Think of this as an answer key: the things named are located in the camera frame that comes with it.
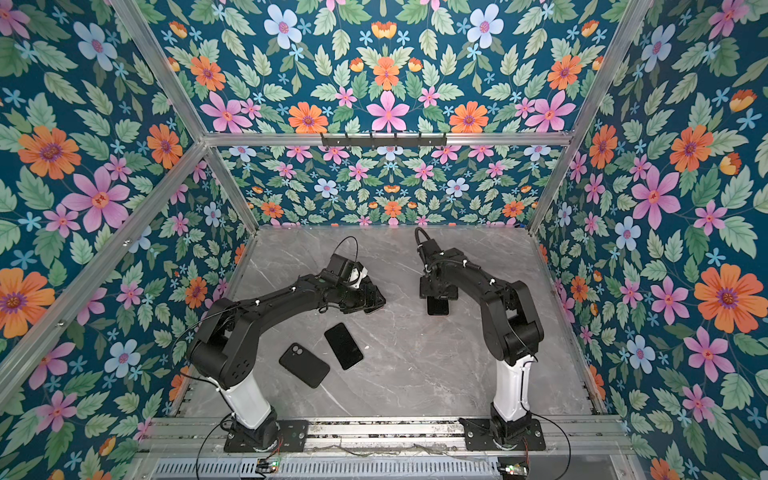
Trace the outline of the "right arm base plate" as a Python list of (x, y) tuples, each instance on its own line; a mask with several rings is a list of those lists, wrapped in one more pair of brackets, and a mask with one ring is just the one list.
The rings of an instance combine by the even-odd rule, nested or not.
[(544, 451), (546, 442), (538, 420), (517, 422), (490, 418), (459, 418), (468, 451)]

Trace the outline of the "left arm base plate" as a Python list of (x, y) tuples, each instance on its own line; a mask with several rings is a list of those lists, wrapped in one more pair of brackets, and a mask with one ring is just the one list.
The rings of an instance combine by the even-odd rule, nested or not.
[(226, 453), (302, 452), (308, 438), (306, 420), (267, 420), (257, 429), (234, 421), (226, 427)]

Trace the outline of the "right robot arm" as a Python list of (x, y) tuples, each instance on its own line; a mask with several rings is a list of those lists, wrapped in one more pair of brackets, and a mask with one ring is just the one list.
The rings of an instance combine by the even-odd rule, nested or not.
[(537, 361), (544, 329), (528, 285), (506, 281), (473, 263), (462, 251), (442, 249), (421, 227), (414, 234), (423, 265), (419, 296), (430, 316), (445, 316), (461, 292), (480, 309), (485, 345), (496, 360), (496, 391), (490, 406), (489, 434), (510, 448), (529, 431), (530, 369)]

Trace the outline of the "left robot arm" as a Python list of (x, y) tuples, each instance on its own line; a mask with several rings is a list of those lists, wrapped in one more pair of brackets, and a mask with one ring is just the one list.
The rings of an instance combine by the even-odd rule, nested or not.
[(250, 299), (221, 298), (205, 315), (187, 352), (204, 379), (222, 394), (232, 413), (228, 451), (274, 449), (280, 441), (275, 408), (262, 394), (255, 368), (259, 342), (267, 331), (299, 314), (333, 306), (343, 314), (372, 313), (386, 299), (357, 260), (339, 254), (317, 274)]

